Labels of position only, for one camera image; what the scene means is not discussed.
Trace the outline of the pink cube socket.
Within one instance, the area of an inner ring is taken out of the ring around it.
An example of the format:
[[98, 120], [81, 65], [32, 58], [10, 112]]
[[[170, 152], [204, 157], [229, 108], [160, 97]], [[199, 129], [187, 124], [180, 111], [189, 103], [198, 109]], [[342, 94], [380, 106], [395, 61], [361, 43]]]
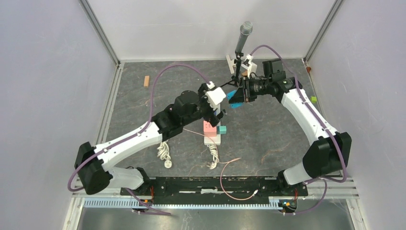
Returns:
[[216, 137], [217, 136], [217, 127], [212, 126], [209, 122], [203, 121], [203, 134], [206, 137]]

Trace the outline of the white multicolour power strip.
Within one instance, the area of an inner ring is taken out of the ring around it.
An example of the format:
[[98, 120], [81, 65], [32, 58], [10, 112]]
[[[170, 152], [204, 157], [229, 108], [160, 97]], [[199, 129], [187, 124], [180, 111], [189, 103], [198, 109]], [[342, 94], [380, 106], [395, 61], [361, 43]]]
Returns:
[[216, 127], [213, 127], [209, 122], [203, 121], [203, 143], [205, 145], [221, 144], [221, 134], [218, 131], [220, 125], [221, 123], [219, 122]]

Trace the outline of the teal plug adapter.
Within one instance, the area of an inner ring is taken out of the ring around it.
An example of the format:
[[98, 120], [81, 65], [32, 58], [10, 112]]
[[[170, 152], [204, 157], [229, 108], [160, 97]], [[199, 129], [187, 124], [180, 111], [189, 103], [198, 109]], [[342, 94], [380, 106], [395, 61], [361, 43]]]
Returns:
[[226, 126], [217, 126], [217, 133], [219, 135], [224, 135], [227, 133], [227, 128]]

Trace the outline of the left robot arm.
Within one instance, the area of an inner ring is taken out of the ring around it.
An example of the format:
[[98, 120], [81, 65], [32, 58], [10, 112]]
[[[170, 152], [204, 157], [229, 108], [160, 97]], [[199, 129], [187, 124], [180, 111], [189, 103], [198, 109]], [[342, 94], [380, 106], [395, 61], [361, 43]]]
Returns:
[[96, 146], [89, 142], [81, 144], [73, 174], [78, 175], [81, 188], [88, 195], [107, 187], [126, 187], [138, 195], [145, 195], [150, 190], [146, 173], [141, 168], [122, 169], [116, 165], [134, 153], [182, 133], [186, 125], [200, 119], [216, 126], [224, 115], [220, 104], [225, 99], [225, 92], [213, 83], [203, 83], [198, 92], [183, 91], [174, 103], [152, 116], [143, 126]]

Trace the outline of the blue adapter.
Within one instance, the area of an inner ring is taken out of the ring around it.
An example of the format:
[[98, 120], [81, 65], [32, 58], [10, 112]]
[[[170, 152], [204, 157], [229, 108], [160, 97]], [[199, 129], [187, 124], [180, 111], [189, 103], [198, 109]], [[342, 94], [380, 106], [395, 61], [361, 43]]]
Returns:
[[233, 90], [227, 94], [230, 108], [235, 109], [243, 105], [244, 94], [241, 89]]

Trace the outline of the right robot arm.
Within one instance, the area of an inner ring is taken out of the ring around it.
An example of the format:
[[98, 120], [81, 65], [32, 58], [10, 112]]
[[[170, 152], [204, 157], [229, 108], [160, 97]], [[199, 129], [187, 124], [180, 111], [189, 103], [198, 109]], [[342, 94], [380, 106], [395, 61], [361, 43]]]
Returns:
[[281, 171], [281, 179], [276, 183], [277, 191], [288, 196], [296, 189], [296, 184], [328, 178], [328, 174], [337, 171], [343, 171], [340, 182], [345, 181], [352, 143], [350, 135], [338, 132], [322, 117], [298, 79], [286, 76], [282, 60], [264, 61], [264, 76], [257, 76], [257, 65], [252, 59], [248, 55], [240, 62], [247, 74], [239, 79], [238, 89], [228, 97], [229, 103], [253, 102], [262, 95], [275, 97], [296, 119], [310, 144], [300, 163]]

